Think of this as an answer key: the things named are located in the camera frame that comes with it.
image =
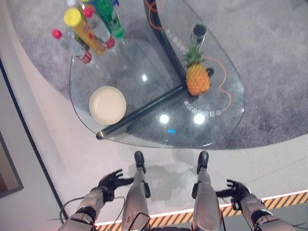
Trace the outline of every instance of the orange warning stripe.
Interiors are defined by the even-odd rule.
[[[267,209],[271,210],[281,207],[303,204],[306,203],[307,201],[308,201],[308,192],[301,192],[289,196],[282,196],[264,200],[263,203],[265,204]],[[233,210],[231,206],[223,207],[221,208],[221,211],[224,217],[237,216],[242,214],[241,211]],[[164,227],[169,225],[192,222],[193,220],[192,213],[193,212],[187,212],[187,213],[179,213],[179,214],[151,218],[150,225],[152,228],[155,228],[155,227]],[[121,223],[98,226],[97,231],[121,231]]]

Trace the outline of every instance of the pineapple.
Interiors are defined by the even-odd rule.
[[[187,63],[186,84],[191,95],[200,95],[210,88],[210,79],[206,69],[202,66],[201,52],[197,45],[189,47],[185,55]]]

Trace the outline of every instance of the yellow bottle cap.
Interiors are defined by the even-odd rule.
[[[82,16],[77,8],[70,8],[64,14],[64,22],[69,27],[76,27],[81,22]]]

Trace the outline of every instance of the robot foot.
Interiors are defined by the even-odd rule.
[[[207,168],[207,162],[208,162],[208,152],[207,151],[200,152],[198,158],[197,174],[199,174],[200,169],[202,167]]]
[[[142,167],[143,173],[145,173],[145,166],[144,166],[144,158],[143,154],[140,151],[135,152],[135,161],[136,161],[136,167]]]

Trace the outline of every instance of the bottle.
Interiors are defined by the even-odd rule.
[[[86,7],[91,7],[95,12],[95,0],[81,0],[80,2],[81,8],[84,10]]]
[[[87,21],[82,17],[77,8],[70,8],[64,14],[64,22],[72,28],[76,34],[92,49],[97,55],[105,52],[105,47],[91,31]]]
[[[79,4],[78,0],[66,0],[66,3],[67,3],[69,8],[72,8],[72,7],[76,7],[78,9],[79,9],[79,7],[81,8],[81,5]]]
[[[90,49],[90,47],[81,39],[81,37],[78,36],[73,30],[69,30],[67,32],[72,38],[74,38],[77,42],[79,42],[87,51]]]
[[[202,45],[206,34],[206,26],[204,24],[196,24],[191,33],[191,43]]]
[[[115,40],[110,35],[105,23],[93,12],[92,8],[86,6],[83,10],[83,14],[87,18],[88,25],[95,36],[103,42],[107,48],[113,47],[115,45]]]
[[[124,29],[120,24],[120,20],[110,0],[96,0],[95,8],[97,14],[106,23],[109,31],[111,31],[111,34],[116,38],[122,38]]]
[[[66,50],[69,49],[72,55],[79,58],[82,63],[87,64],[92,60],[92,55],[69,34],[63,36],[60,30],[54,29],[52,35],[59,40]]]
[[[110,0],[111,4],[113,4],[114,6],[117,5],[119,6],[119,1],[118,0]]]

